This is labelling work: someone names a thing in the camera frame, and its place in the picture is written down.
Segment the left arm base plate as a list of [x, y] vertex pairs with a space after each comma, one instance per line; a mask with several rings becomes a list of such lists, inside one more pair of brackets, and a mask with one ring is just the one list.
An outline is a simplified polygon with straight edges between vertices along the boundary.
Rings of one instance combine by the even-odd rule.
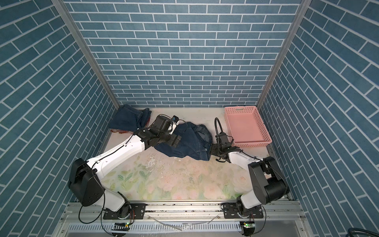
[[106, 208], [103, 219], [105, 220], [142, 220], [146, 210], [145, 203], [126, 203], [119, 211], [113, 212]]

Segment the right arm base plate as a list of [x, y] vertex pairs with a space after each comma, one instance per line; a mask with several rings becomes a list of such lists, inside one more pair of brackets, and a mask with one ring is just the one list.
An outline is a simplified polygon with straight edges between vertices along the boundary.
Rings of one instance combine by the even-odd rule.
[[256, 206], [246, 209], [241, 202], [223, 202], [220, 208], [224, 214], [225, 219], [260, 219], [264, 217], [262, 207]]

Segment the dark navy denim skirt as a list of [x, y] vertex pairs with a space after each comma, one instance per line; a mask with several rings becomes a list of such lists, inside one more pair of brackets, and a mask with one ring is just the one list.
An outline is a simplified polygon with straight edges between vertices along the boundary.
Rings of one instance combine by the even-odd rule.
[[174, 134], [181, 137], [177, 147], [161, 143], [156, 145], [155, 149], [169, 157], [189, 156], [198, 161], [210, 160], [213, 138], [204, 124], [183, 123], [176, 127]]

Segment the pink plastic basket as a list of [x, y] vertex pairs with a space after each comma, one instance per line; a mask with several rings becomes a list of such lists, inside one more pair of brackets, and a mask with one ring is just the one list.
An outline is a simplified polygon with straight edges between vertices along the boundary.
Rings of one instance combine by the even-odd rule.
[[229, 136], [238, 147], [266, 147], [272, 143], [256, 106], [226, 107], [225, 120]]

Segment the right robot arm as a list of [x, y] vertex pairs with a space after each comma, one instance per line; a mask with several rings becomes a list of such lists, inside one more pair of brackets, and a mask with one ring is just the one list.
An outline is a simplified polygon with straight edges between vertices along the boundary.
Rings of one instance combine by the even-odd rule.
[[289, 193], [289, 186], [275, 158], [259, 158], [231, 144], [213, 144], [211, 155], [220, 163], [228, 162], [249, 172], [252, 190], [236, 199], [238, 213], [247, 217], [254, 209], [276, 201]]

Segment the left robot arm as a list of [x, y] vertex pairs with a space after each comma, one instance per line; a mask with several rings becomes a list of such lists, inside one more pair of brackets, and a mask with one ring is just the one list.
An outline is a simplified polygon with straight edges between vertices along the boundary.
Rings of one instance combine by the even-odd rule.
[[68, 187], [82, 206], [99, 205], [112, 212], [127, 208], [126, 198], [107, 189], [102, 179], [117, 166], [148, 148], [166, 144], [177, 147], [181, 136], [172, 131], [138, 129], [126, 141], [88, 160], [77, 159], [71, 166]]

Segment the red plaid skirt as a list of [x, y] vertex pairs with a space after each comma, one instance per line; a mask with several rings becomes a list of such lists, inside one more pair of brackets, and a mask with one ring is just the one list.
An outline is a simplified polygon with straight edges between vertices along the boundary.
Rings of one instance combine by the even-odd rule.
[[120, 130], [120, 129], [111, 129], [111, 132], [112, 133], [119, 133], [119, 134], [130, 133], [130, 131]]

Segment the blue denim skirt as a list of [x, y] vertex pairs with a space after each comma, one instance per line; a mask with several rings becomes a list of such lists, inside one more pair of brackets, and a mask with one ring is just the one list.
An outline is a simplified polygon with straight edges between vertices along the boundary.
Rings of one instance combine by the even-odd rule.
[[130, 105], [121, 105], [109, 123], [109, 129], [134, 132], [145, 127], [151, 117], [149, 108], [137, 110]]

